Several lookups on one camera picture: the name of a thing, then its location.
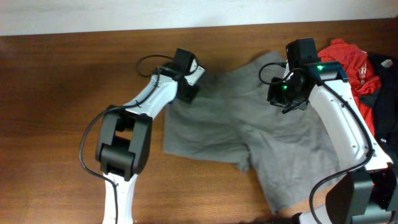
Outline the grey shorts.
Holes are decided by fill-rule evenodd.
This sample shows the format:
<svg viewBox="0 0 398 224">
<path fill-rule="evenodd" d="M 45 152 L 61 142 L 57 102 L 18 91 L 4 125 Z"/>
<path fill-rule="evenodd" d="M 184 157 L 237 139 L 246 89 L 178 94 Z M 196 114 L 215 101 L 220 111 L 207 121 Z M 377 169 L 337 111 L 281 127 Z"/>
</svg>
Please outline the grey shorts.
<svg viewBox="0 0 398 224">
<path fill-rule="evenodd" d="M 321 179 L 340 170 L 317 112 L 283 113 L 267 100 L 266 81 L 281 77 L 283 57 L 268 52 L 224 73 L 206 73 L 191 103 L 165 110 L 163 150 L 189 159 L 253 168 L 272 212 L 308 199 Z"/>
</svg>

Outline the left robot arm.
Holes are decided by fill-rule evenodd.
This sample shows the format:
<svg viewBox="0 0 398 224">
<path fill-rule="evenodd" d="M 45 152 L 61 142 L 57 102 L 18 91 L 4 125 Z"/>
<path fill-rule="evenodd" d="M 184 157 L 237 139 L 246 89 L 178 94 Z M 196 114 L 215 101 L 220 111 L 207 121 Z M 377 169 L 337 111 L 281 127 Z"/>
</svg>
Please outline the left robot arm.
<svg viewBox="0 0 398 224">
<path fill-rule="evenodd" d="M 192 102 L 204 73 L 194 53 L 177 49 L 133 100 L 107 109 L 95 152 L 106 189 L 103 223 L 133 222 L 134 187 L 149 158 L 153 120 L 175 99 Z"/>
</svg>

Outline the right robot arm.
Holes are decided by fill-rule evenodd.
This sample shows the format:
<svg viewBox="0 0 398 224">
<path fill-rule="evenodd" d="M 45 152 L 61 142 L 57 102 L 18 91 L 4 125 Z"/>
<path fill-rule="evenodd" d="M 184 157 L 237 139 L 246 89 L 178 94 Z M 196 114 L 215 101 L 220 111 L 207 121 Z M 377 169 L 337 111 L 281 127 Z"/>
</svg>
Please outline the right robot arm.
<svg viewBox="0 0 398 224">
<path fill-rule="evenodd" d="M 326 127 L 341 171 L 310 191 L 310 210 L 293 223 L 397 223 L 397 163 L 378 144 L 337 61 L 322 62 L 313 39 L 285 47 L 283 78 L 273 78 L 268 102 L 282 113 L 312 106 Z"/>
</svg>

